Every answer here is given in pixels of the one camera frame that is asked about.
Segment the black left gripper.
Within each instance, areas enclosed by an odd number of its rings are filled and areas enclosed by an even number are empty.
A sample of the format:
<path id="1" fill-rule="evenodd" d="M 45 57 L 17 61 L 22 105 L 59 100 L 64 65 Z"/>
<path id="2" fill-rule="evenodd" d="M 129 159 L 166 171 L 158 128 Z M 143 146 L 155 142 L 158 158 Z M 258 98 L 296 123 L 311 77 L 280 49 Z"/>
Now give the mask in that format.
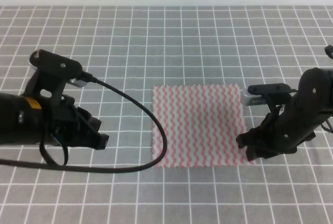
<path id="1" fill-rule="evenodd" d="M 46 132 L 61 145 L 104 150 L 109 136 L 99 133 L 101 121 L 81 107 L 76 109 L 74 99 L 63 95 L 66 83 L 81 77 L 81 71 L 36 71 L 28 81 L 24 95 L 41 105 Z"/>

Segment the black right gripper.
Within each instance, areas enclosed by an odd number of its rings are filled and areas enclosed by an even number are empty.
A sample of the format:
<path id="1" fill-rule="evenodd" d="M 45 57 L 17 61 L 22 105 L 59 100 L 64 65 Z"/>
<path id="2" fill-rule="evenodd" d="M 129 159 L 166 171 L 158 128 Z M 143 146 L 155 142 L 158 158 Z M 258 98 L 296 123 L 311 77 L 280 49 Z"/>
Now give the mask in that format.
<path id="1" fill-rule="evenodd" d="M 316 111 L 287 107 L 276 118 L 266 117 L 258 128 L 252 128 L 236 137 L 239 149 L 247 147 L 248 161 L 293 154 L 297 147 L 316 137 Z"/>

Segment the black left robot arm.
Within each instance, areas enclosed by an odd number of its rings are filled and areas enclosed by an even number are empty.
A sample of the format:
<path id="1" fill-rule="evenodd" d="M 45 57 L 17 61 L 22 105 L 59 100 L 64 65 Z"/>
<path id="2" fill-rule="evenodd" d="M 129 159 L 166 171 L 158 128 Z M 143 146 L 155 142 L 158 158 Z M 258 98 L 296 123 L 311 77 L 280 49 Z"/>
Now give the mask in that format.
<path id="1" fill-rule="evenodd" d="M 1 93 L 1 144 L 106 148 L 101 121 L 63 94 L 64 78 L 36 72 L 21 95 Z"/>

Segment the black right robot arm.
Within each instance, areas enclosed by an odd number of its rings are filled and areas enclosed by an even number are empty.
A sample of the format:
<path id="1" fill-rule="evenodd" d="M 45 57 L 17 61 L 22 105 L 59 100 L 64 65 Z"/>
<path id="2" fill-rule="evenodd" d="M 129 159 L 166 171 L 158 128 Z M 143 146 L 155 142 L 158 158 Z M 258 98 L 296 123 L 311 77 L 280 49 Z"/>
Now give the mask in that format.
<path id="1" fill-rule="evenodd" d="M 248 161 L 294 154 L 332 117 L 332 69 L 305 71 L 297 89 L 285 83 L 250 85 L 241 92 L 240 102 L 270 109 L 259 126 L 236 138 L 239 149 L 246 149 Z"/>

